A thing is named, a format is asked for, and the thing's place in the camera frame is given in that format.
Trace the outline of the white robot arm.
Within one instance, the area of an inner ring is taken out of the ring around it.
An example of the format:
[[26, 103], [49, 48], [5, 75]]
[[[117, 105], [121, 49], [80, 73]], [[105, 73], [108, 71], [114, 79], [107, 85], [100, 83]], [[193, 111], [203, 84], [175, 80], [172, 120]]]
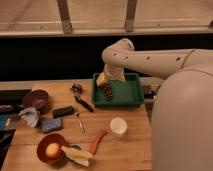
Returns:
[[213, 171], [213, 50], [137, 51], [123, 38], [102, 52], [99, 83], [130, 69], [161, 78], [151, 118], [152, 171]]

